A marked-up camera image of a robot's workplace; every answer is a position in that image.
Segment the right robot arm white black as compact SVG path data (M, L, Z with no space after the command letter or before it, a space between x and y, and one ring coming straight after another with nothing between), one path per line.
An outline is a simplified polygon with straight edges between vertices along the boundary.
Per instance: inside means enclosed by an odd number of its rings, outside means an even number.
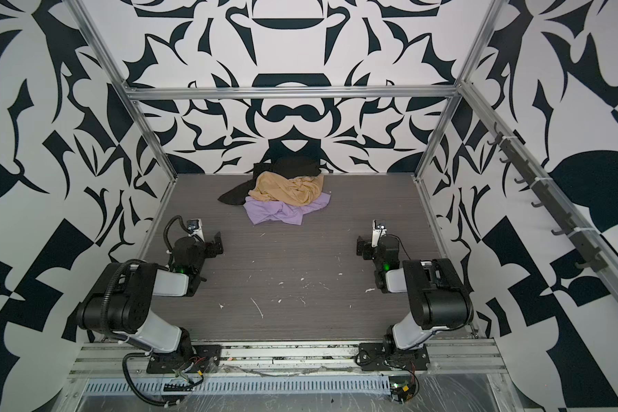
M405 294L410 311L388 328L385 351L418 350L443 331L461 329L473 319L473 305L450 259L402 261L399 238L356 241L356 254L374 263L376 288L385 294Z

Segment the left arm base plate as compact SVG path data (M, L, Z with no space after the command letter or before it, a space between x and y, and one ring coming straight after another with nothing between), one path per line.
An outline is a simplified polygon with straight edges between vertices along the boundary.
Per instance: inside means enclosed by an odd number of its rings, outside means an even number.
M149 359L148 374L173 374L175 371L193 374L206 373L220 364L222 346L219 344L193 345L187 355L180 351L169 354L154 352Z

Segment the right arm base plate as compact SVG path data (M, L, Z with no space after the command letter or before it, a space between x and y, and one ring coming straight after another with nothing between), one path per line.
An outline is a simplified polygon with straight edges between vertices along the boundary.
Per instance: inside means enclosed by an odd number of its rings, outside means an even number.
M360 343L354 362L365 372L383 372L395 369L427 371L431 360L425 348L402 351L389 350L383 343Z

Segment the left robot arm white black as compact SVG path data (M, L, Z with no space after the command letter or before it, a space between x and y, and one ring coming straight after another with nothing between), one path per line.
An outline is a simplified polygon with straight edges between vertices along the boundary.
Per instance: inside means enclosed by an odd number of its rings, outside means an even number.
M151 354L194 356L189 332L169 324L152 309L155 297L190 298L207 279L205 261L223 254L221 233L204 238L199 219L174 216L163 229L165 265L129 259L108 264L77 306L75 321L85 331L128 343Z

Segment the black cloth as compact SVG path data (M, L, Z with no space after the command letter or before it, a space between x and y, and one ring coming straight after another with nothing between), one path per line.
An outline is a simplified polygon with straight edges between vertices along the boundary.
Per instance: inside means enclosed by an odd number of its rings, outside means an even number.
M305 156L285 156L271 163L255 163L252 178L223 193L218 201L226 205L244 205L245 198L255 190L259 177L265 173L280 176L284 180L321 176L319 160Z

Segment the purple cloth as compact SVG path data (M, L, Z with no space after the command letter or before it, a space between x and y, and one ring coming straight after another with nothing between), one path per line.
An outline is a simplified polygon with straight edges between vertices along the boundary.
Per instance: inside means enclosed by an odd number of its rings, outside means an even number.
M331 195L321 193L319 197L305 206L293 206L281 201L263 202L252 197L245 199L244 209L254 225L266 221L280 221L286 224L300 226L305 215L324 209L331 201Z

